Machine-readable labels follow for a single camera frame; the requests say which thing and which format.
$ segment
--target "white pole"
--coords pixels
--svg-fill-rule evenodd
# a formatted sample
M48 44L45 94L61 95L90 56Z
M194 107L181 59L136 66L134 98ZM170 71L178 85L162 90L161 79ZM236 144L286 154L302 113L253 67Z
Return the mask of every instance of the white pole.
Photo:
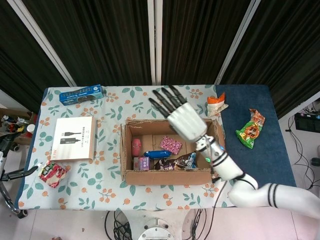
M161 85L163 0L155 0L155 82Z
M77 84L73 80L72 76L68 72L67 68L57 55L54 48L49 43L48 39L44 35L44 33L41 31L40 27L36 23L35 19L32 17L22 0L7 0L7 2L10 4L12 9L15 11L15 13L18 15L18 17L21 19L23 24L26 26L26 28L29 30L29 32L32 34L34 39L37 41L37 43L40 45L42 50L45 52L45 54L48 56L48 58L51 60L53 65L56 67L56 69L59 71L59 73L62 75L63 79L66 81L66 83L70 87L76 87Z
M155 57L155 5L154 5L154 0L147 0L147 4L148 4L151 80L152 80L152 85L157 85L157 82L156 82L156 57Z
M225 59L224 59L224 62L221 66L219 74L214 81L215 85L220 84L222 77L224 76L224 74L227 70L227 67L229 66L232 58L234 57L235 52L236 52L236 50L237 50L237 48L238 48L238 46L244 36L244 34L249 26L249 23L251 22L251 19L253 18L260 2L261 2L261 0L251 0L251 2L250 2L249 6L244 14L242 22L240 23L238 31L236 32L236 34L234 36L234 39L233 39L232 44L229 48L229 51L225 56Z

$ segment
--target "pink bottle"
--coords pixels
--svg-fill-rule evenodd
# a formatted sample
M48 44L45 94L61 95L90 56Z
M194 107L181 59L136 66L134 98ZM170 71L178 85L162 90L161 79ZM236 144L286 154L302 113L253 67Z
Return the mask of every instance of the pink bottle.
M132 157L139 157L140 148L141 148L140 139L134 138L134 139L132 140L132 145L131 145L131 154L132 154Z

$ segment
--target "snack bag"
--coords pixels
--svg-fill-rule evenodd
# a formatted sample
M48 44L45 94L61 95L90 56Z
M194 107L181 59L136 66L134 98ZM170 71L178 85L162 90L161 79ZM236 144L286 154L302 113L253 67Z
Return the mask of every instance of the snack bag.
M156 170L190 170L196 168L196 152L191 152L177 159L160 159L155 164Z
M220 97L216 98L214 96L208 96L207 102L207 109L208 109L208 117L212 117L222 110L229 107L228 104L225 104L225 93L222 93Z
M265 117L256 109L249 110L251 112L251 120L244 125L241 130L236 130L235 133L243 145L252 149L254 147L255 139L259 136L264 125Z
M173 153L174 155L177 155L180 152L182 143L172 139L171 137L164 136L160 143L160 147Z
M52 188L59 185L60 180L64 179L67 171L53 161L47 161L42 171L39 173L39 178Z

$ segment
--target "black curtain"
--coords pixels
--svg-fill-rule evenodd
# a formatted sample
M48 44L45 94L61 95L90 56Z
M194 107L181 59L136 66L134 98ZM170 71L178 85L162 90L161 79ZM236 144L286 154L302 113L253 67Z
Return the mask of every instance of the black curtain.
M164 0L162 84L212 84L249 3Z
M38 112L44 90L67 83L7 1L0 1L0 89Z
M23 0L78 86L151 85L147 0Z
M279 118L320 91L320 1L261 1L221 84L268 85Z

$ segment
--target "floral tablecloth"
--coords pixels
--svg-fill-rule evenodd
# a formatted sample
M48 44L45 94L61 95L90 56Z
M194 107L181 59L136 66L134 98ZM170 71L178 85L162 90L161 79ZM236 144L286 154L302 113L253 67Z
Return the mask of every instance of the floral tablecloth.
M217 96L214 85L176 86L196 111L206 118L208 96ZM50 87L44 93L26 169L51 158L56 119L93 116L97 120L94 160L64 162L68 171L57 188L51 188L38 172L25 178L16 205L20 209L163 210L212 208L223 183L203 185L128 185L120 175L120 124L127 119L164 119L150 104L159 86L106 86L104 98L63 106L60 92L80 87ZM227 183L217 207L229 207Z

